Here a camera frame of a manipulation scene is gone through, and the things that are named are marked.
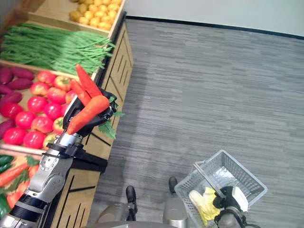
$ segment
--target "green pepper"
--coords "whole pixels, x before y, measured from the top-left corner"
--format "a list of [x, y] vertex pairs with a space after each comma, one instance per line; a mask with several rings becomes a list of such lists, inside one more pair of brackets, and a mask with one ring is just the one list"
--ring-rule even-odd
[[3, 173], [5, 170], [8, 170], [12, 165], [10, 163], [0, 166], [0, 173]]
[[0, 219], [2, 219], [6, 213], [10, 212], [10, 207], [6, 201], [4, 195], [0, 195]]
[[10, 155], [0, 155], [0, 166], [10, 163], [13, 159]]

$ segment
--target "white plastic basket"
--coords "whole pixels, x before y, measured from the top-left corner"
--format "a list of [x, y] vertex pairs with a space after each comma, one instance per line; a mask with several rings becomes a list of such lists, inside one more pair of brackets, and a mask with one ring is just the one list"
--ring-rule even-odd
[[258, 201], [267, 187], [226, 151], [221, 150], [206, 161], [196, 162], [190, 175], [175, 186], [177, 195], [198, 228], [204, 228], [199, 212], [189, 199], [189, 193], [196, 190], [203, 194], [205, 187], [213, 187], [218, 194], [225, 186], [238, 186], [246, 196], [249, 206]]

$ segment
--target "black baseboard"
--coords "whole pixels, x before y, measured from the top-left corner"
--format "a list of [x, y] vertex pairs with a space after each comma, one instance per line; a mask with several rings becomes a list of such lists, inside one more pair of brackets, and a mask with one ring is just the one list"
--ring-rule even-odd
[[126, 18], [127, 19], [135, 19], [135, 20], [149, 20], [149, 21], [167, 22], [167, 23], [174, 23], [174, 24], [196, 25], [196, 26], [204, 26], [204, 27], [218, 28], [218, 29], [219, 28], [220, 29], [232, 29], [232, 30], [240, 30], [240, 31], [246, 31], [246, 32], [256, 32], [256, 33], [269, 34], [269, 35], [274, 35], [274, 36], [288, 37], [288, 38], [295, 38], [295, 39], [302, 39], [302, 40], [304, 40], [304, 37], [301, 37], [301, 36], [296, 36], [296, 35], [291, 35], [291, 34], [281, 33], [281, 32], [272, 32], [272, 31], [254, 29], [254, 28], [250, 29], [250, 28], [228, 26], [228, 25], [217, 25], [217, 24], [192, 22], [192, 21], [183, 21], [183, 20], [170, 20], [170, 19], [160, 19], [160, 18], [145, 18], [145, 17], [135, 17], [135, 16], [127, 16]]

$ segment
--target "basket handle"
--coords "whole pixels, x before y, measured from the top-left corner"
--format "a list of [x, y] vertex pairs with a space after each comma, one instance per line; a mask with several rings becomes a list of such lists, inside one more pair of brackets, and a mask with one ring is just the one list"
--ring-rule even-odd
[[210, 178], [205, 174], [205, 172], [200, 168], [199, 162], [195, 162], [194, 167], [197, 169], [197, 171], [207, 180], [207, 182], [211, 185], [211, 187], [215, 190], [215, 192], [220, 196], [221, 198], [226, 198], [226, 196], [222, 193], [222, 191], [210, 180]]

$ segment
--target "sweet potato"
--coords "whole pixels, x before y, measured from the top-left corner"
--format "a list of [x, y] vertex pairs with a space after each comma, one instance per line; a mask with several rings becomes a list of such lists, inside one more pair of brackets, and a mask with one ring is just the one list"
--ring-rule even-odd
[[8, 87], [11, 89], [28, 89], [31, 87], [33, 82], [26, 78], [19, 78], [10, 83], [8, 83]]
[[9, 128], [13, 128], [15, 127], [15, 121], [14, 120], [7, 120], [3, 123], [0, 123], [0, 139], [3, 138], [5, 132], [9, 129]]
[[12, 71], [13, 75], [18, 78], [26, 78], [28, 80], [33, 80], [35, 78], [35, 75], [33, 74], [33, 72], [19, 68], [19, 67], [12, 67], [11, 71]]
[[0, 83], [6, 85], [13, 80], [11, 69], [5, 67], [0, 69]]
[[11, 94], [6, 94], [1, 100], [0, 100], [0, 106], [6, 102], [12, 102], [12, 103], [19, 103], [22, 100], [22, 94], [19, 92], [14, 92]]
[[0, 84], [0, 94], [11, 94], [13, 92], [7, 85]]

